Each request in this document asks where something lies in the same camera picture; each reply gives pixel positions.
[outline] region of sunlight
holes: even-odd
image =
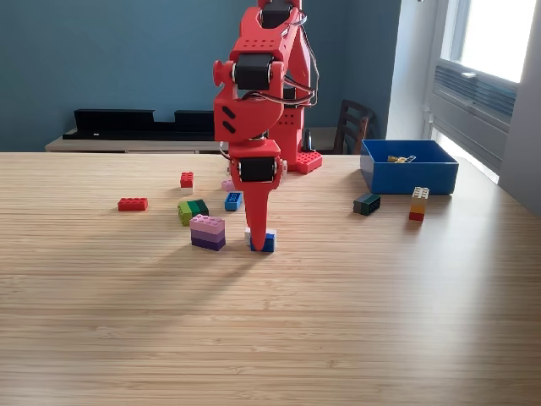
[[[519,83],[536,0],[472,0],[462,64]]]

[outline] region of window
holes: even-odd
[[[434,128],[500,172],[536,4],[441,0],[427,84],[424,138]]]
[[[450,0],[441,57],[519,83],[536,0]]]

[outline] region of green lego brick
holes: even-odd
[[[199,207],[199,213],[202,216],[209,216],[209,208],[206,206],[205,202],[202,200],[196,200],[197,206]]]
[[[196,201],[189,201],[188,206],[189,206],[189,209],[192,212],[192,217],[195,217],[198,214],[201,214],[201,209],[199,208]]]

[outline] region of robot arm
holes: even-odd
[[[214,64],[215,84],[223,85],[214,114],[215,138],[229,143],[224,156],[235,188],[244,193],[254,247],[262,250],[269,193],[280,183],[281,159],[296,163],[303,108],[312,106],[317,91],[309,88],[313,53],[303,29],[302,0],[258,0],[258,6],[246,11],[229,60]],[[284,99],[285,84],[297,89],[293,98]],[[239,96],[238,90],[246,93]],[[277,130],[285,104],[298,107],[291,112],[298,120]]]

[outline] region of wooden chair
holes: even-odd
[[[333,153],[335,155],[360,155],[361,141],[366,137],[370,120],[373,118],[374,112],[369,108],[355,101],[343,100]],[[346,143],[346,154],[344,154],[344,142]]]

